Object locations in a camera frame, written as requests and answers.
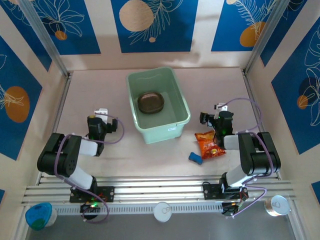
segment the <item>orange chip bag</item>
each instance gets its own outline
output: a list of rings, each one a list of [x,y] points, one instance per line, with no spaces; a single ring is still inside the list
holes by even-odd
[[[210,159],[226,154],[226,151],[221,149],[215,142],[215,131],[194,134],[201,149],[202,159]]]

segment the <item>brown bowl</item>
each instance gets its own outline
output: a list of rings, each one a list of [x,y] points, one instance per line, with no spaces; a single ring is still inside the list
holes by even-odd
[[[164,105],[164,97],[155,91],[146,92],[138,98],[138,108],[144,114],[159,113]]]

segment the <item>white lid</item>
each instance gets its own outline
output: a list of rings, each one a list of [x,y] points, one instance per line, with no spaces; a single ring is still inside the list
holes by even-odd
[[[280,215],[287,215],[290,212],[288,200],[280,195],[276,195],[271,199],[271,206]]]
[[[166,202],[159,202],[153,209],[153,215],[159,222],[165,223],[170,219],[172,209]]]

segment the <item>gray floor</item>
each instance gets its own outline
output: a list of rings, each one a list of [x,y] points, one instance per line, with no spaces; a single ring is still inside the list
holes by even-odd
[[[27,240],[294,240],[287,216],[272,217],[258,202],[235,219],[219,213],[173,214],[159,223],[151,214],[111,215],[103,224],[58,216],[53,226],[28,231]]]

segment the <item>light green basket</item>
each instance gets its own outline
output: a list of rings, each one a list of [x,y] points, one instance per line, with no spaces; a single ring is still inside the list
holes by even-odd
[[[134,72],[126,77],[130,106],[136,129],[146,144],[180,137],[190,121],[190,110],[171,67],[159,67]],[[162,111],[144,114],[138,108],[138,98],[147,92],[158,92],[164,98]]]

